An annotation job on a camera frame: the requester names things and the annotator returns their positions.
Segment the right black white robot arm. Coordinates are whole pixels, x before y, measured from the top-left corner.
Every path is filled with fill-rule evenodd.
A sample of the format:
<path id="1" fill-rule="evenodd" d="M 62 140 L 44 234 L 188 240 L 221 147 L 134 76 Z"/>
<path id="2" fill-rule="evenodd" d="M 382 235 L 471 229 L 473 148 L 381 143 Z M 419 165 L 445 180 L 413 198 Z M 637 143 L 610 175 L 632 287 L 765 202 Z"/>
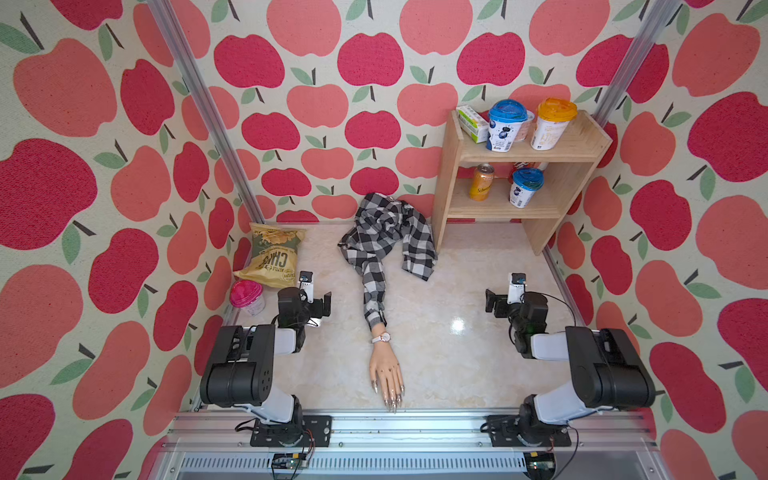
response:
<path id="1" fill-rule="evenodd" d="M 494 447 L 568 447 L 570 422 L 604 411 L 651 406 L 655 386 L 627 333 L 568 326 L 547 331 L 548 300 L 529 291 L 526 275 L 509 275 L 508 291 L 485 291 L 485 311 L 509 322 L 508 336 L 525 359 L 566 362 L 570 379 L 544 393 L 527 396 L 514 415 L 491 415 L 480 431 Z"/>

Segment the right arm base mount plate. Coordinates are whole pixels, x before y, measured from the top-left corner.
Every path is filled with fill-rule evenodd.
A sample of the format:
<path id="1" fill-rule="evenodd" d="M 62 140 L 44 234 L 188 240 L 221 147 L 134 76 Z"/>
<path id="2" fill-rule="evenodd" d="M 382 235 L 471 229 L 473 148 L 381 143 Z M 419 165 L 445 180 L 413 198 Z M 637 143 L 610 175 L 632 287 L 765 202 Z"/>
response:
<path id="1" fill-rule="evenodd" d="M 489 435 L 493 447 L 528 447 L 553 449 L 570 447 L 566 426 L 541 423 L 534 417 L 490 415 L 480 427 Z"/>

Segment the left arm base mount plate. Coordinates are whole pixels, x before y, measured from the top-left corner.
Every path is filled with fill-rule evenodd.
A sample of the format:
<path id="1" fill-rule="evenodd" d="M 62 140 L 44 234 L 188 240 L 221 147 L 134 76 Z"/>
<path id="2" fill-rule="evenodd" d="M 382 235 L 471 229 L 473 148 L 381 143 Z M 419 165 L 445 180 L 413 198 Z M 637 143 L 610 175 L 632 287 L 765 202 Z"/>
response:
<path id="1" fill-rule="evenodd" d="M 307 415 L 301 423 L 272 423 L 258 421 L 251 433 L 250 446 L 264 448 L 328 447 L 333 417 Z"/>

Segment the pink white wrist watch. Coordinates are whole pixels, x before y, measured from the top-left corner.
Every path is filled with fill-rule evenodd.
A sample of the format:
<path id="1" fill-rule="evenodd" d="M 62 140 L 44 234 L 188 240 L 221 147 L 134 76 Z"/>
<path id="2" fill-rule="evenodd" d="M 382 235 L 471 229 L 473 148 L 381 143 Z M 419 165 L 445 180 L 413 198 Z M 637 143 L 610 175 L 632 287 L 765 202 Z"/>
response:
<path id="1" fill-rule="evenodd" d="M 388 332 L 384 332 L 381 335 L 378 335 L 376 337 L 373 337 L 370 341 L 371 344 L 377 344 L 381 342 L 390 342 L 391 341 L 391 335 Z"/>

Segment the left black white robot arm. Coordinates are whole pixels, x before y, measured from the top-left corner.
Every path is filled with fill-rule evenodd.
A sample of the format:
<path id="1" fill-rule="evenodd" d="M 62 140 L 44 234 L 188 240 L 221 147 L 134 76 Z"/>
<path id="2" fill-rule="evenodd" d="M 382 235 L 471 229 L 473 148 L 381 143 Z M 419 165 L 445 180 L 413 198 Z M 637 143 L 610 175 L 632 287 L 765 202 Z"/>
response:
<path id="1" fill-rule="evenodd" d="M 332 417 L 306 415 L 300 400 L 274 385 L 274 360 L 300 352 L 306 328 L 331 314 L 332 294 L 313 297 L 313 273 L 302 271 L 297 287 L 277 292 L 278 313 L 269 324 L 219 330 L 200 383 L 201 401 L 244 410 L 253 418 L 235 427 L 263 448 L 327 447 Z"/>

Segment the mannequin hand with silver nails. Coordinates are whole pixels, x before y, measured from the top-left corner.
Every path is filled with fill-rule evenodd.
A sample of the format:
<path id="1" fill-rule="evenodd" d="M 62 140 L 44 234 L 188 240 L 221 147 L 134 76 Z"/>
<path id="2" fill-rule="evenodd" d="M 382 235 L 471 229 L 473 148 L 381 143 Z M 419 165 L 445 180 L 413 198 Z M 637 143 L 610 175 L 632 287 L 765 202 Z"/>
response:
<path id="1" fill-rule="evenodd" d="M 373 327 L 371 336 L 373 338 L 384 332 L 388 332 L 386 327 L 379 323 Z M 382 396 L 387 410 L 396 412 L 403 403 L 405 382 L 391 341 L 372 344 L 369 374 L 371 385 Z"/>

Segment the black white plaid shirt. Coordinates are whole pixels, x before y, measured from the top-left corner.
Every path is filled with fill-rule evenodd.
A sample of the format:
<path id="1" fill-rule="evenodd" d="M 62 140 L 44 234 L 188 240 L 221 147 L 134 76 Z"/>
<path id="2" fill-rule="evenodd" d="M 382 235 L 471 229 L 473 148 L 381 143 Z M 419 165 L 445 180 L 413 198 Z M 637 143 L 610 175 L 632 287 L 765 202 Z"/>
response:
<path id="1" fill-rule="evenodd" d="M 387 323 L 383 259 L 397 244 L 402 246 L 402 269 L 427 281 L 438 253 L 426 217 L 406 201 L 367 194 L 357 209 L 353 227 L 342 236 L 338 248 L 362 279 L 363 314 L 370 328 Z"/>

